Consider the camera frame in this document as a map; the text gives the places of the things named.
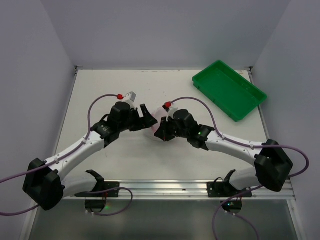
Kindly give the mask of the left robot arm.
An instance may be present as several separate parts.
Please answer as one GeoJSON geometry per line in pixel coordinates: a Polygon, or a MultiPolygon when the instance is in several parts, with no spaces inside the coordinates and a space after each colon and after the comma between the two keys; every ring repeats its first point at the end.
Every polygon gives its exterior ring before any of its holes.
{"type": "Polygon", "coordinates": [[[67,185],[63,180],[75,167],[116,141],[122,132],[140,131],[158,123],[144,104],[140,108],[142,115],[129,103],[117,102],[71,147],[47,160],[36,158],[31,161],[22,190],[43,210],[54,208],[66,193],[67,185]]]}

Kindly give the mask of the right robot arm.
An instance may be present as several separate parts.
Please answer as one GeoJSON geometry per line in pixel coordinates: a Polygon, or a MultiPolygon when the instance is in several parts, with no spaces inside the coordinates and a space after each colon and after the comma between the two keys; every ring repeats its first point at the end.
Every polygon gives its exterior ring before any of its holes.
{"type": "Polygon", "coordinates": [[[230,197],[257,186],[280,192],[293,168],[288,155],[274,140],[227,140],[228,135],[219,135],[215,128],[198,124],[186,109],[160,107],[153,117],[158,123],[151,128],[152,134],[163,142],[183,138],[194,148],[227,154],[250,165],[243,170],[232,169],[223,181],[212,183],[211,188],[219,197],[230,197]]]}

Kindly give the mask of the white mesh laundry bag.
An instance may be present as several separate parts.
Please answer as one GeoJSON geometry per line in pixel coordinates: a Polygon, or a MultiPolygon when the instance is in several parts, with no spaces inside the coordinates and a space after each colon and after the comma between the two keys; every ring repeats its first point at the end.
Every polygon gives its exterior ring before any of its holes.
{"type": "Polygon", "coordinates": [[[152,115],[155,119],[157,119],[158,123],[155,124],[154,126],[147,128],[143,131],[143,134],[145,137],[149,138],[152,141],[156,141],[156,142],[162,142],[162,140],[154,137],[154,133],[158,130],[160,124],[161,124],[161,107],[159,107],[157,110],[155,110],[152,115]]]}

